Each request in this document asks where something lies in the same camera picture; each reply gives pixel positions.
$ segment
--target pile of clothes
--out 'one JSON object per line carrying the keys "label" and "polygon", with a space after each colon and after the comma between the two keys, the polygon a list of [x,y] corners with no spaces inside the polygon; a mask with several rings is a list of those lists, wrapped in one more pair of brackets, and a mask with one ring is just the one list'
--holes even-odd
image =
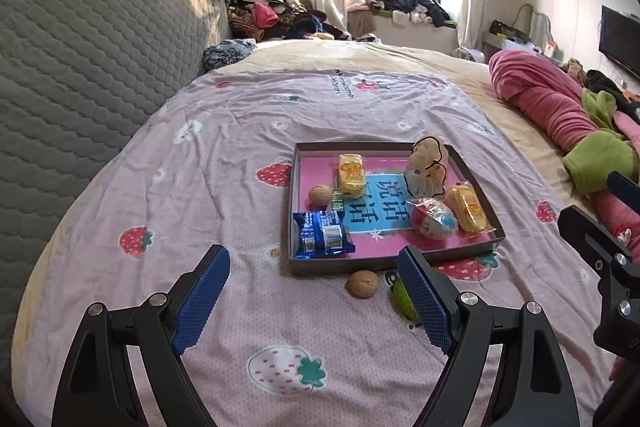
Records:
{"label": "pile of clothes", "polygon": [[400,26],[433,23],[455,28],[449,14],[436,0],[347,0],[348,29],[354,38],[375,31],[373,15],[391,17]]}
{"label": "pile of clothes", "polygon": [[578,83],[545,58],[526,52],[498,52],[489,71],[498,96],[566,152],[562,164],[578,194],[591,199],[598,218],[640,263],[640,216],[607,190],[613,171],[639,180],[638,102],[599,71],[588,71]]}
{"label": "pile of clothes", "polygon": [[228,0],[229,24],[235,38],[348,40],[349,35],[326,22],[326,15],[300,0]]}

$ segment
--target blue snack package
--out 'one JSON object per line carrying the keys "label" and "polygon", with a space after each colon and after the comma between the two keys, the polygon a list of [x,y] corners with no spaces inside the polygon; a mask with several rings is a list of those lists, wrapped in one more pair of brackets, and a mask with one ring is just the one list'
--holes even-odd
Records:
{"label": "blue snack package", "polygon": [[347,238],[342,225],[344,212],[335,210],[294,212],[293,219],[300,227],[297,259],[334,257],[356,251],[356,247]]}

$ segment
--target green fuzzy object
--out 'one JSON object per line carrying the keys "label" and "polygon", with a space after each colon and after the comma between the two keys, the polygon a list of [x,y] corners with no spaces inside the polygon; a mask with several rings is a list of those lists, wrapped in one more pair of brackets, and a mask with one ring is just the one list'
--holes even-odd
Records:
{"label": "green fuzzy object", "polygon": [[406,288],[404,288],[401,280],[398,279],[394,282],[394,285],[391,286],[391,293],[402,315],[412,323],[419,324],[420,318],[418,317],[418,313],[415,311],[414,304],[411,302],[409,294],[406,292]]}

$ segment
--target flat screen tv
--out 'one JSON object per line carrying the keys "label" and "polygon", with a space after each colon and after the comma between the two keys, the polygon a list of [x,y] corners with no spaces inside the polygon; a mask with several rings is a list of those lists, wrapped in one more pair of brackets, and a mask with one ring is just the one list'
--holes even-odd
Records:
{"label": "flat screen tv", "polygon": [[640,21],[603,6],[600,52],[640,79]]}

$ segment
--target screw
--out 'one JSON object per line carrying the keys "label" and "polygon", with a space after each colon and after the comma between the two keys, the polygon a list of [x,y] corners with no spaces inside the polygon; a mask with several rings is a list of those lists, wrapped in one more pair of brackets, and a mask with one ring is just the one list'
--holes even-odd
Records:
{"label": "screw", "polygon": [[93,303],[86,311],[92,317],[95,315],[100,315],[102,313],[102,304],[100,302]]}
{"label": "screw", "polygon": [[164,293],[154,293],[149,297],[149,304],[152,306],[162,306],[166,302],[166,295]]}
{"label": "screw", "polygon": [[463,301],[467,306],[478,304],[478,296],[475,293],[471,292],[464,292],[460,296],[460,300]]}
{"label": "screw", "polygon": [[529,301],[527,303],[527,310],[533,313],[534,315],[538,315],[542,311],[542,306],[540,306],[537,302]]}
{"label": "screw", "polygon": [[619,308],[620,308],[620,313],[625,315],[625,317],[631,313],[631,304],[629,304],[627,301],[620,301]]}

